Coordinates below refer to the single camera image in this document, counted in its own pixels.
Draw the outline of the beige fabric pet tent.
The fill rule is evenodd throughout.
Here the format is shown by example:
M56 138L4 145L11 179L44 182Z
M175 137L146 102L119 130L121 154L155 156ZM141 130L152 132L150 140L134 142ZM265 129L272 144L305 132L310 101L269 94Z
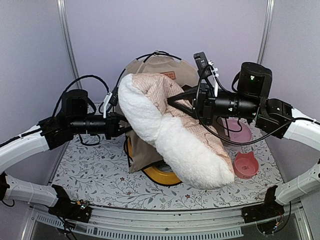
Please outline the beige fabric pet tent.
M156 50L135 58L121 72L116 86L127 74L159 73L174 80L182 88L192 88L198 83L197 70L185 60L168 52ZM130 173L149 167L163 160L157 150L138 137L134 131L125 134L130 138L133 162L128 167Z

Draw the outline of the brown patterned pet cushion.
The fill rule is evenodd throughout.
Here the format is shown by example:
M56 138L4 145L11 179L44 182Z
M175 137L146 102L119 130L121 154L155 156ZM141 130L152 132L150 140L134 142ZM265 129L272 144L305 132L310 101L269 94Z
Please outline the brown patterned pet cushion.
M221 140L167 99L183 89L160 73L129 73L118 87L118 104L133 131L153 146L184 183L213 190L235 181Z

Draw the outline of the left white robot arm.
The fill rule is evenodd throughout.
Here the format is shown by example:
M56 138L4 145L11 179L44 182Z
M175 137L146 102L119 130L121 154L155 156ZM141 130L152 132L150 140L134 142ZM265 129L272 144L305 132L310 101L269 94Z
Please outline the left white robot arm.
M38 153L56 149L71 141L75 135L104 135L107 140L129 130L122 127L126 118L110 108L118 101L118 91L107 93L97 114L95 104L83 89L64 91L58 101L58 113L39 121L26 132L0 145L0 199L19 200L55 208L63 217L74 213L74 203L59 185L39 185L6 174L11 166Z

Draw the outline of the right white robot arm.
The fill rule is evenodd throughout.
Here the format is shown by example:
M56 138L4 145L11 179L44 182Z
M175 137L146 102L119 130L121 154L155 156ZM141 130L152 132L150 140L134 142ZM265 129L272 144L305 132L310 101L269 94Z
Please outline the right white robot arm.
M293 141L285 154L311 165L308 157L320 151L320 122L290 104L272 98L272 71L254 62L244 62L234 78L237 87L224 89L212 64L200 63L198 85L169 97L169 105L199 120L206 129L214 117L245 119L255 122L264 138L274 136Z

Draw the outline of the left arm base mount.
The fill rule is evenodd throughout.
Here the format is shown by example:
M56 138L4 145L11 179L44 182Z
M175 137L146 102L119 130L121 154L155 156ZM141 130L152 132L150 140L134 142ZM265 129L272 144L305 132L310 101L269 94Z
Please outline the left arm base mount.
M51 186L56 193L57 202L48 208L48 213L63 219L89 223L92 208L84 200L71 201L67 192L59 185Z

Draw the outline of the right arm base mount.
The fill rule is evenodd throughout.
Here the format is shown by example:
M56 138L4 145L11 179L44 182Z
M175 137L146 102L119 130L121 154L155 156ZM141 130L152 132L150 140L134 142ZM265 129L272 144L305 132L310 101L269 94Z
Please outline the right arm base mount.
M252 223L266 220L273 217L280 217L273 223L263 227L258 227L258 230L266 235L271 235L278 232L281 228L281 221L285 213L283 205L276 202L277 185L270 187L265 194L264 201L261 204L245 206L241 209L241 216L245 223Z

